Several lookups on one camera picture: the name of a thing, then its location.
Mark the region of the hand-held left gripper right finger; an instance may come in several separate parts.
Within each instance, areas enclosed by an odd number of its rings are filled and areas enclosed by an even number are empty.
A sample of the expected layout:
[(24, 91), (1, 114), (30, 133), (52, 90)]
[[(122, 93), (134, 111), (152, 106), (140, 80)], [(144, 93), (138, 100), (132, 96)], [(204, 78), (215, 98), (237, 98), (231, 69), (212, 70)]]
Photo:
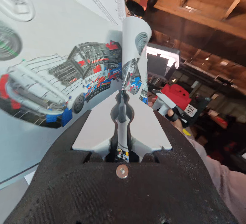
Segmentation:
[(154, 152), (172, 149), (153, 109), (129, 91), (123, 91), (128, 123), (128, 148), (133, 152)]

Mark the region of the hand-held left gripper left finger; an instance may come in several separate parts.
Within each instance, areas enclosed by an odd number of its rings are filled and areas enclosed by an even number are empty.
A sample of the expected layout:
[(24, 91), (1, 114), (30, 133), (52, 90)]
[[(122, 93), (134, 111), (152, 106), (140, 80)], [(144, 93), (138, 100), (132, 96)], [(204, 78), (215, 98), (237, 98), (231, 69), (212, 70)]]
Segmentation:
[(73, 150), (110, 150), (112, 139), (117, 136), (121, 91), (117, 90), (95, 106), (80, 133), (78, 134)]

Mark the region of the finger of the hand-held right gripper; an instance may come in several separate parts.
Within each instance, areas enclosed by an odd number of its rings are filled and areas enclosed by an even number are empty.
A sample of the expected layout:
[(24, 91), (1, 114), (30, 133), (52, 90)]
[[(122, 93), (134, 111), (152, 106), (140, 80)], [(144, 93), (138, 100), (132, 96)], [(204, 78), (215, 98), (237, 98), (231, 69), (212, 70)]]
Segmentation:
[(166, 109), (173, 109), (176, 107), (176, 104), (161, 91), (153, 89), (152, 93), (157, 96), (155, 97), (156, 101), (154, 102), (152, 109), (160, 109), (161, 107)]

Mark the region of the toy car instruction booklet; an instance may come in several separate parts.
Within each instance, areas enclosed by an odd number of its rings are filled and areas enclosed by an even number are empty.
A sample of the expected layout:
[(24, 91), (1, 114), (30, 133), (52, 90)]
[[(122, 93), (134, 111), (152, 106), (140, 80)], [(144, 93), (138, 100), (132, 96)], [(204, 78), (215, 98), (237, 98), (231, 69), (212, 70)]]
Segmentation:
[(1, 0), (1, 188), (117, 90), (139, 98), (151, 36), (77, 0)]

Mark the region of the person's right forearm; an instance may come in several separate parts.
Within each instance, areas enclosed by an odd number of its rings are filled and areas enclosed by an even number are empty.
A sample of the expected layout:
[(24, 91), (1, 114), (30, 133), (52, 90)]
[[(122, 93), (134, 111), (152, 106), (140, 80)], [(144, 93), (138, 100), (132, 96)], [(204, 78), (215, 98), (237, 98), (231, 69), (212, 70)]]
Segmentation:
[(237, 171), (231, 171), (228, 167), (208, 157), (205, 149), (195, 140), (189, 138), (192, 146), (204, 162), (212, 182), (220, 197), (225, 202), (231, 213), (239, 223), (246, 223), (246, 175)]

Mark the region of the person's right hand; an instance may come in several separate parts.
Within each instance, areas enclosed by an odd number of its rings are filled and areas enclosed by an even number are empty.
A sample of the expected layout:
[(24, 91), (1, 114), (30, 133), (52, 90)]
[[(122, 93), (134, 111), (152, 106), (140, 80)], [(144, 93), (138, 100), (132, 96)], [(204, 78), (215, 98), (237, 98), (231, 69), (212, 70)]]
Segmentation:
[[(156, 101), (156, 98), (152, 98), (151, 102), (148, 103), (148, 106), (152, 108), (152, 106), (154, 105)], [(169, 109), (168, 112), (167, 112), (167, 115), (169, 117), (173, 116), (174, 112), (172, 109)], [(177, 129), (179, 130), (183, 135), (185, 135), (183, 133), (183, 126), (182, 126), (182, 123), (179, 119), (177, 119), (176, 121), (171, 121), (171, 124)]]

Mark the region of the white light panel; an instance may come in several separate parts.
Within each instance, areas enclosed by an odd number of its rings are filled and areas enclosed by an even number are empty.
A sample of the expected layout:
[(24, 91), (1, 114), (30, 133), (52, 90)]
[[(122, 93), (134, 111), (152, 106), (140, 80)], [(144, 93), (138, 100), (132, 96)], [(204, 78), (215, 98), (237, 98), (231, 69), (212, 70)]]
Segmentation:
[(147, 44), (147, 72), (165, 78), (180, 67), (181, 52), (175, 48)]

